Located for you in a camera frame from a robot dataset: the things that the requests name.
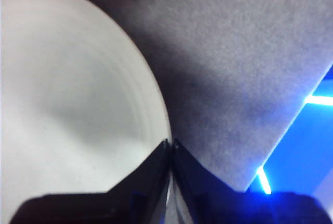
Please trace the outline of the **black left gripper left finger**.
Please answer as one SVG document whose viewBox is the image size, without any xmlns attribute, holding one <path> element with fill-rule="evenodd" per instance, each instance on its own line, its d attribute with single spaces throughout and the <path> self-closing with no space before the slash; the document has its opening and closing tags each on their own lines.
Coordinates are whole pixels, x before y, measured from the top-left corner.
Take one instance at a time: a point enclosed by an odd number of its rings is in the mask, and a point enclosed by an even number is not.
<svg viewBox="0 0 333 224">
<path fill-rule="evenodd" d="M 127 177 L 102 193 L 49 194 L 23 202 L 11 223 L 163 223 L 171 147 L 162 141 Z"/>
</svg>

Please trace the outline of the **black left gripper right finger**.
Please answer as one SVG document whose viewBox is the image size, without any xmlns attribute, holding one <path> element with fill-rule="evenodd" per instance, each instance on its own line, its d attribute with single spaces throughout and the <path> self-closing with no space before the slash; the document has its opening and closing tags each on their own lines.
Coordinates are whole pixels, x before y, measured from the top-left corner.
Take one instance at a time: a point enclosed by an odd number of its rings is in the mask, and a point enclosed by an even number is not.
<svg viewBox="0 0 333 224">
<path fill-rule="evenodd" d="M 172 170 L 194 223 L 331 223 L 313 197 L 293 192 L 237 192 L 197 161 L 178 140 Z"/>
</svg>

